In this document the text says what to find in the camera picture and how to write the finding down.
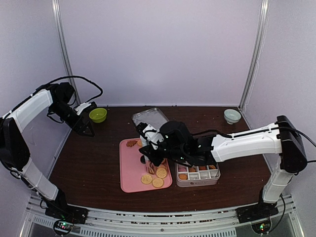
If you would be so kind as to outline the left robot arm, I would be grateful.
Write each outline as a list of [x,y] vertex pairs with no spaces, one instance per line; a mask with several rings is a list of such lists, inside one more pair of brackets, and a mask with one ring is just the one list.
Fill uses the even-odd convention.
[[64,193],[52,184],[37,168],[30,153],[31,125],[43,112],[57,115],[60,123],[66,124],[81,136],[94,136],[90,121],[85,115],[97,107],[88,101],[73,107],[70,103],[75,90],[68,82],[41,85],[25,100],[0,119],[0,161],[10,174],[21,179],[29,189],[39,193],[47,202],[54,202],[51,210],[60,219],[71,215],[71,208],[63,201]]

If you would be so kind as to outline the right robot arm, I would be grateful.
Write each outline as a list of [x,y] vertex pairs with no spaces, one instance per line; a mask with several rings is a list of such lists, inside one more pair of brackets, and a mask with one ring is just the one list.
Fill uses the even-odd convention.
[[136,126],[143,146],[140,153],[153,165],[164,159],[183,166],[216,165],[234,158],[261,154],[278,154],[279,166],[263,187],[253,214],[265,217],[292,177],[308,164],[301,133],[286,116],[278,116],[275,123],[232,134],[216,129],[192,134],[180,121],[168,121],[160,128],[141,122]]

